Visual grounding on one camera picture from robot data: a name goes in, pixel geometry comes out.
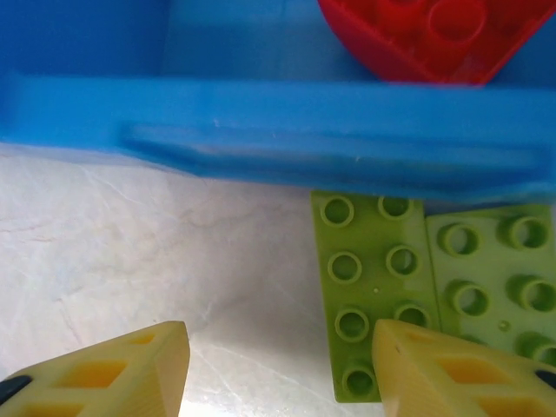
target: blue plastic container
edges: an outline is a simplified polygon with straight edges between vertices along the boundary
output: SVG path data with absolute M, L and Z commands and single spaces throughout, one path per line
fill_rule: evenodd
M 556 19 L 485 89 L 376 82 L 316 0 L 34 0 L 0 13 L 0 140 L 195 175 L 556 196 Z

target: rectangular hole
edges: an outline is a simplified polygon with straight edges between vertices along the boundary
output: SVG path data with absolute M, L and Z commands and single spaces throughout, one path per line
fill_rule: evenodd
M 33 404 L 19 417 L 77 417 L 83 408 L 83 404 Z
M 107 388 L 127 366 L 126 361 L 78 363 L 57 384 L 63 388 Z
M 488 417 L 551 417 L 553 410 L 534 398 L 485 397 L 478 399 Z
M 442 357 L 439 365 L 459 384 L 509 384 L 509 375 L 493 364 L 471 356 Z
M 155 339 L 154 334 L 144 334 L 143 336 L 136 337 L 129 344 L 131 345 L 148 345 Z

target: white surface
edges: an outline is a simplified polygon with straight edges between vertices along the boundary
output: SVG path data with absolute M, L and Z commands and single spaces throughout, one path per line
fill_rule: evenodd
M 308 191 L 0 155 L 0 379 L 185 321 L 182 416 L 382 416 L 334 401 Z

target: red plastic block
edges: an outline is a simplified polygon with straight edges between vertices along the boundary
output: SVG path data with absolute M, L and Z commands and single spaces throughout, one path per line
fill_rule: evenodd
M 334 33 L 390 81 L 490 81 L 556 0 L 319 0 Z

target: light green lego plate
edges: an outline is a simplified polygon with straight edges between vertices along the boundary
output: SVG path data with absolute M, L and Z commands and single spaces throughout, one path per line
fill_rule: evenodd
M 556 366 L 550 207 L 427 218 L 442 331 Z
M 440 328 L 422 203 L 315 191 L 312 207 L 335 397 L 380 401 L 376 321 Z

